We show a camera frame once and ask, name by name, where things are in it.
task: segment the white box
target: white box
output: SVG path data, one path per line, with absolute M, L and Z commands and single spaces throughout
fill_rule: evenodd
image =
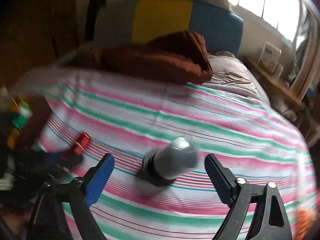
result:
M 259 65 L 262 65 L 268 71 L 273 72 L 280 56 L 281 49 L 273 46 L 269 42 L 266 42 L 259 59 Z

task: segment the black strap on headboard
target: black strap on headboard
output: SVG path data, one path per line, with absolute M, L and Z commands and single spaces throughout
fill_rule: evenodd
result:
M 94 26 L 98 12 L 101 7 L 106 5 L 106 0 L 90 0 L 87 11 L 87 20 L 85 23 L 84 30 L 84 41 L 93 41 L 94 37 Z

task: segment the wooden shelf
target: wooden shelf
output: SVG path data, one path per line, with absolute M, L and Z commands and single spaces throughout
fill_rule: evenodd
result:
M 257 63 L 254 63 L 248 57 L 245 57 L 244 64 L 249 68 L 250 71 L 251 70 L 256 71 L 260 76 L 262 76 L 262 78 L 265 81 L 267 81 L 269 83 L 269 86 L 266 89 L 265 89 L 265 85 L 261 84 L 263 89 L 266 90 L 267 94 L 268 94 L 267 90 L 269 88 L 271 88 L 274 93 L 280 92 L 281 96 L 286 101 L 293 104 L 295 112 L 300 111 L 305 107 L 305 104 L 297 98 L 296 94 L 294 92 L 292 92 L 292 90 L 290 90 L 290 88 L 288 88 L 281 79 L 276 79 L 276 78 L 272 77 L 272 75 L 270 75 L 267 70 L 258 66 Z

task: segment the brown blanket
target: brown blanket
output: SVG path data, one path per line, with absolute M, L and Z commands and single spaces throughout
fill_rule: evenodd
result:
M 190 31 L 171 33 L 147 44 L 79 51 L 77 65 L 175 84 L 211 80 L 204 38 Z

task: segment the bed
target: bed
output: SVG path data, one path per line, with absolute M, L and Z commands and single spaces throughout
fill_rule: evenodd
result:
M 215 24 L 203 33 L 199 24 L 198 31 L 206 41 L 224 39 L 226 47 L 216 44 L 215 50 L 237 55 L 241 33 L 230 35 L 236 28 L 226 29 L 224 21 L 234 21 L 242 30 L 242 20 L 203 6 L 210 15 L 221 14 L 210 21 L 200 21 L 205 14 L 198 14 L 202 25 Z M 235 36 L 240 36 L 237 44 Z M 182 86 L 59 64 L 61 60 L 30 71 L 11 92 L 46 97 L 52 114 L 37 142 L 45 151 L 69 147 L 83 131 L 92 137 L 84 162 L 68 180 L 84 175 L 105 153 L 115 157 L 115 169 L 91 207 L 107 239 L 212 239 L 229 208 L 205 172 L 203 160 L 209 153 L 250 183 L 275 182 L 293 235 L 297 209 L 315 209 L 314 169 L 303 136 L 252 93 L 214 83 Z M 199 167 L 169 187 L 147 182 L 140 168 L 143 156 L 181 135 L 192 136 L 202 155 Z M 74 238 L 80 239 L 70 207 L 64 208 Z M 245 239 L 253 211 L 251 205 L 238 239 Z

